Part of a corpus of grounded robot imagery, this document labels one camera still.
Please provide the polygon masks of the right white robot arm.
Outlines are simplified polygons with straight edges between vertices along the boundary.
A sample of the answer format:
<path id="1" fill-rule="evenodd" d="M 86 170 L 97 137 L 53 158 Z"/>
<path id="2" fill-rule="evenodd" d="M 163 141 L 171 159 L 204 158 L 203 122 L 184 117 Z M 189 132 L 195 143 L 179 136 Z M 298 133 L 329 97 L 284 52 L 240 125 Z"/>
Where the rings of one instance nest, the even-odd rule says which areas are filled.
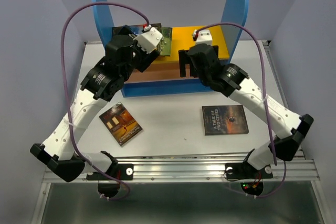
<path id="1" fill-rule="evenodd" d="M 313 124 L 309 114 L 298 115 L 272 97 L 264 94 L 253 79 L 239 66 L 221 64 L 218 46 L 198 44 L 188 50 L 179 50 L 180 76 L 190 66 L 192 77 L 199 78 L 205 87 L 247 108 L 271 128 L 271 140 L 252 149 L 242 163 L 232 164 L 233 179 L 253 178 L 266 166 L 280 159 L 291 161 Z"/>

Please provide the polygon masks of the Three Days to See book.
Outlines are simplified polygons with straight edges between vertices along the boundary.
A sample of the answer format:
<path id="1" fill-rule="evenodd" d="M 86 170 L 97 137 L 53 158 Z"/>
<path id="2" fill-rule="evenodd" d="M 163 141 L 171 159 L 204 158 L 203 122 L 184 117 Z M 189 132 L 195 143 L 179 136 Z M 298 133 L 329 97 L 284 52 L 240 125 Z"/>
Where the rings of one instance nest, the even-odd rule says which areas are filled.
<path id="1" fill-rule="evenodd" d="M 152 23 L 151 24 L 152 27 L 155 28 L 161 28 L 162 25 L 161 23 Z M 116 35 L 120 32 L 120 30 L 122 29 L 123 26 L 118 26 L 118 27 L 113 27 L 112 28 L 112 34 Z M 143 25 L 129 25 L 130 29 L 132 30 L 132 32 L 136 35 L 142 33 L 143 30 Z"/>

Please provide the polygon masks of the Animal Farm book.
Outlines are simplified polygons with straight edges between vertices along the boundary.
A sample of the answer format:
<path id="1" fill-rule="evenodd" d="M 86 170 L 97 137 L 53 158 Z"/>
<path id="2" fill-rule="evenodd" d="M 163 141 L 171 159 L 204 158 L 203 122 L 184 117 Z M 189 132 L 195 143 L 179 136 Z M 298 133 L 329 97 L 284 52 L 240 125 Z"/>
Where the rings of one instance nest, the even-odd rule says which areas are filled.
<path id="1" fill-rule="evenodd" d="M 158 27 L 157 30 L 162 34 L 162 39 L 157 46 L 157 50 L 160 52 L 161 56 L 169 57 L 171 55 L 173 28 Z"/>

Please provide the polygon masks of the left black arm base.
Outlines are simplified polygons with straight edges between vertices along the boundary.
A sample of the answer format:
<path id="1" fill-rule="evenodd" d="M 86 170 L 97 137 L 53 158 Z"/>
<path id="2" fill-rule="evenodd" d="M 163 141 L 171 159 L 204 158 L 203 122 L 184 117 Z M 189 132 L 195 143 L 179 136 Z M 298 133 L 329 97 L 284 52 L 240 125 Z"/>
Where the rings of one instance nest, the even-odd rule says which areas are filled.
<path id="1" fill-rule="evenodd" d="M 99 172 L 90 172 L 86 175 L 86 180 L 98 182 L 97 191 L 102 199 L 112 201 L 127 198 L 131 189 L 126 181 L 133 180 L 134 165 L 132 163 L 114 164 L 106 173 L 109 177 Z"/>

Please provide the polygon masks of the Tale of Two Cities book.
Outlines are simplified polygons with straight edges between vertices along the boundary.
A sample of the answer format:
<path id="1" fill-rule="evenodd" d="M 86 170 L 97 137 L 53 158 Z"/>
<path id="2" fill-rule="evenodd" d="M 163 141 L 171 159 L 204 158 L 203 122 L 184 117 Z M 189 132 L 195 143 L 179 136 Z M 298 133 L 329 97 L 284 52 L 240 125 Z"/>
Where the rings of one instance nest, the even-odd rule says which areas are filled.
<path id="1" fill-rule="evenodd" d="M 249 133 L 242 105 L 202 106 L 202 114 L 206 136 Z"/>

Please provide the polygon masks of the Edward Tulane book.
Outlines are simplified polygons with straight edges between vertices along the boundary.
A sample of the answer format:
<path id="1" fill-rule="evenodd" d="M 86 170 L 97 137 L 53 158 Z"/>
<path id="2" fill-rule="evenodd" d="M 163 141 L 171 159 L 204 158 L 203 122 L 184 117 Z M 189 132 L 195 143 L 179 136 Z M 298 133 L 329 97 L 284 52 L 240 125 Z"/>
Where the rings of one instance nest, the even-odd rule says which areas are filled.
<path id="1" fill-rule="evenodd" d="M 103 112 L 99 118 L 120 147 L 143 131 L 141 125 L 121 102 Z"/>

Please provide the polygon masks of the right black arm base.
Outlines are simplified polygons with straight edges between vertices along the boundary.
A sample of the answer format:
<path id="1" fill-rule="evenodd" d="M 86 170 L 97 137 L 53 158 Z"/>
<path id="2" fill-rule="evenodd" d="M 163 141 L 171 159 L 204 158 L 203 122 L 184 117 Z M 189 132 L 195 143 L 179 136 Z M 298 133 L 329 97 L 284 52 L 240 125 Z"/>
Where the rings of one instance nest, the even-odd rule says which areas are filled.
<path id="1" fill-rule="evenodd" d="M 272 179 L 273 173 L 270 165 L 256 170 L 248 163 L 226 163 L 224 178 L 229 182 L 240 182 L 242 193 L 258 197 L 264 191 L 262 180 Z"/>

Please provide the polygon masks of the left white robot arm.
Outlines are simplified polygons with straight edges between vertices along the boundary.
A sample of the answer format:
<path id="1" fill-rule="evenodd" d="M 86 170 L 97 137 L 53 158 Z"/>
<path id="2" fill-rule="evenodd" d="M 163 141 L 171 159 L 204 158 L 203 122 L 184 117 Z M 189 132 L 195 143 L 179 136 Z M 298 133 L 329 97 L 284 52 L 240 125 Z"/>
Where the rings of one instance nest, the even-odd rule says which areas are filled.
<path id="1" fill-rule="evenodd" d="M 123 26 L 106 44 L 105 56 L 82 80 L 76 98 L 54 132 L 41 144 L 34 144 L 30 152 L 66 182 L 90 172 L 113 178 L 118 162 L 113 156 L 106 151 L 80 154 L 77 143 L 131 73 L 135 69 L 144 72 L 160 55 L 157 46 L 162 38 L 152 26 L 138 35 L 129 26 Z"/>

